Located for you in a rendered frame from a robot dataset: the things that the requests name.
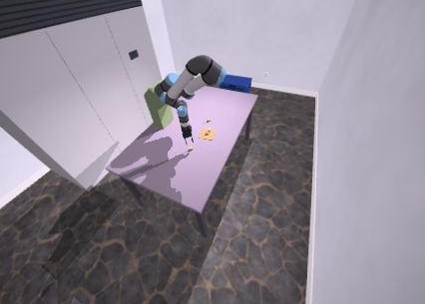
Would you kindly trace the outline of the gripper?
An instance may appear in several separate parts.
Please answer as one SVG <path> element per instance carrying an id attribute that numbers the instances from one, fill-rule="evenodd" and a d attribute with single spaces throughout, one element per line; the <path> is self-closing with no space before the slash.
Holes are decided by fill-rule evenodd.
<path id="1" fill-rule="evenodd" d="M 186 141 L 186 145 L 187 145 L 186 138 L 192 137 L 192 142 L 194 142 L 193 135 L 192 135 L 192 127 L 190 126 L 190 120 L 186 123 L 180 122 L 180 124 L 181 124 L 181 129 L 183 132 L 183 138 Z"/>

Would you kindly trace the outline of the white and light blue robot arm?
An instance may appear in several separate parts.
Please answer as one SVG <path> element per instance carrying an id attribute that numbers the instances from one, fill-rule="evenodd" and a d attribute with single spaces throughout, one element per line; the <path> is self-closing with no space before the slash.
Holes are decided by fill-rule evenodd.
<path id="1" fill-rule="evenodd" d="M 212 58 L 200 55 L 187 62 L 180 76 L 168 74 L 164 81 L 156 85 L 155 91 L 161 102 L 177 109 L 180 122 L 186 123 L 189 121 L 188 105 L 186 101 L 178 100 L 177 96 L 190 100 L 198 89 L 206 85 L 220 85 L 225 74 L 226 70 Z M 192 80 L 194 76 L 197 77 Z"/>

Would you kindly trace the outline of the peach flat mat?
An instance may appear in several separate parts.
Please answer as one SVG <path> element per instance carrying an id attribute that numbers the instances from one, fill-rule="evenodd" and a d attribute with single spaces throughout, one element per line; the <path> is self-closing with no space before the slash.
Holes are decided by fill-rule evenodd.
<path id="1" fill-rule="evenodd" d="M 199 136 L 199 139 L 205 139 L 205 140 L 213 140 L 213 137 L 214 137 L 214 135 L 215 135 L 215 132 L 216 132 L 216 130 L 211 130 L 211 132 L 208 134 L 208 135 L 206 135 L 206 131 L 207 131 L 208 129 L 203 129 L 202 130 L 202 132 L 201 132 L 201 134 L 200 134 L 200 136 Z"/>

